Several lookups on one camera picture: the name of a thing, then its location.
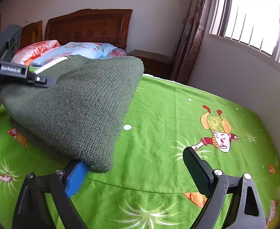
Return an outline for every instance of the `green bedsheet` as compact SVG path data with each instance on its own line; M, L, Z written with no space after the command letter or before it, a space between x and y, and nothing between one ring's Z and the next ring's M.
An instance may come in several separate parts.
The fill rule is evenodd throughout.
M280 220L279 157L255 113L198 89L143 76L123 125L113 169L89 173L72 197L88 228L189 228L206 200L182 160L183 149L191 145L200 146L197 154L214 169L232 176L250 173L269 229ZM0 180L5 228L11 228L26 174L50 174L65 164L27 142L0 109L0 178L8 180L1 177L6 173L13 177ZM63 228L47 198L57 228ZM229 202L227 197L215 228L221 228Z

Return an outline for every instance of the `green knitted blanket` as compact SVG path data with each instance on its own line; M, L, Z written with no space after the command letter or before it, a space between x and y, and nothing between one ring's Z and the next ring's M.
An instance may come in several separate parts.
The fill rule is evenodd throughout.
M91 171L106 172L142 74L143 64L135 57L100 60L77 55L41 73L56 78L56 86L7 85L0 98L27 132L85 161Z

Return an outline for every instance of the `wooden headboard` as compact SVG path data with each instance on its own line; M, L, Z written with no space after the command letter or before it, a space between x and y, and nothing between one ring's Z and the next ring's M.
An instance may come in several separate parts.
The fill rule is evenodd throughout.
M110 43L126 49L132 9L82 9L49 19L45 40Z
M22 28L19 49L40 41L42 41L42 21L33 22Z

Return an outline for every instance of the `floral pillowcase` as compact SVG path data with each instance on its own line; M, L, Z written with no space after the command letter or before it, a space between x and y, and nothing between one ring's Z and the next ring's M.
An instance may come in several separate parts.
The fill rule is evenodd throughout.
M12 62L28 66L26 62L32 58L36 58L37 56L53 51L59 46L60 44L57 40L47 40L31 44L17 51L12 59Z
M116 47L109 43L91 43L91 42L70 42L61 46L48 54L34 59L31 67L41 67L54 59L67 55L81 55L89 59L98 59L106 57Z
M125 57L126 52L123 49L116 48L112 50L106 57L102 56L99 59L112 59L115 57Z

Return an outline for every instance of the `wooden nightstand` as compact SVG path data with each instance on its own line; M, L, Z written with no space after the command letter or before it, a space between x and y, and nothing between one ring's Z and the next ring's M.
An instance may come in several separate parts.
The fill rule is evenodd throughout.
M143 61L144 73L163 79L170 79L172 66L167 56L141 50L133 50L130 56L134 56Z

